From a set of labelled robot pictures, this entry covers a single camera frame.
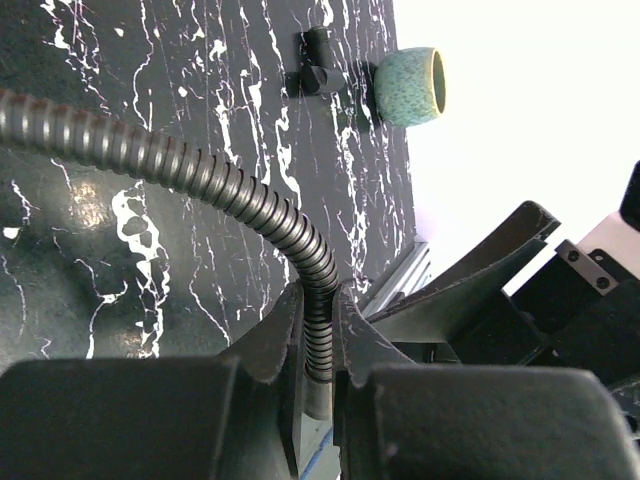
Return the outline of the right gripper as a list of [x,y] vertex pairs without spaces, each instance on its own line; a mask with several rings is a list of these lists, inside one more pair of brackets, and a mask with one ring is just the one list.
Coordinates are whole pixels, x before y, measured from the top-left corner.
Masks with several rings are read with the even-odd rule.
[[578,243],[560,243],[514,295],[500,292],[560,225],[538,203],[523,202],[449,269],[369,323],[391,342],[451,340],[464,364],[584,369],[606,385],[638,375],[639,172],[618,210]]

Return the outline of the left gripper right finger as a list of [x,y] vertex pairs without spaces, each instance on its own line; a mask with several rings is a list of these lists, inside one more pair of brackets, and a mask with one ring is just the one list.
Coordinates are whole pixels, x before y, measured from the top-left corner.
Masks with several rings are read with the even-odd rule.
[[563,368],[417,364],[333,298],[334,442],[345,479],[635,479],[608,390]]

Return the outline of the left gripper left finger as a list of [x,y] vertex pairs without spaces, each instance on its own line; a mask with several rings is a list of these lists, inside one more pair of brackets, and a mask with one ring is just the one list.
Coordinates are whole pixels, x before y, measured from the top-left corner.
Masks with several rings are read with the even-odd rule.
[[5,479],[295,479],[303,291],[213,357],[33,360],[1,377]]

